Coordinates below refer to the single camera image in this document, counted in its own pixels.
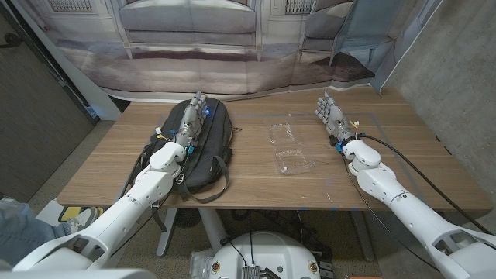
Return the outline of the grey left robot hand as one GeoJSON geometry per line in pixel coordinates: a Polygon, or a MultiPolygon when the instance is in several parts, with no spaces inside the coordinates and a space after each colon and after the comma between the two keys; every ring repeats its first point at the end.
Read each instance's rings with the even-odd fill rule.
{"type": "Polygon", "coordinates": [[[207,110],[206,95],[198,91],[184,110],[174,142],[187,146],[195,141],[201,133],[207,110]]]}

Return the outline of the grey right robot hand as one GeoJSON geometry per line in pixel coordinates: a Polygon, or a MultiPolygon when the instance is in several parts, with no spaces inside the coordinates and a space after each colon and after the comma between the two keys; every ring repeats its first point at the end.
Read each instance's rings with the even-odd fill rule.
{"type": "Polygon", "coordinates": [[[315,114],[325,125],[328,134],[337,138],[338,141],[344,141],[355,136],[342,109],[336,104],[328,91],[325,91],[323,98],[318,98],[315,114]]]}

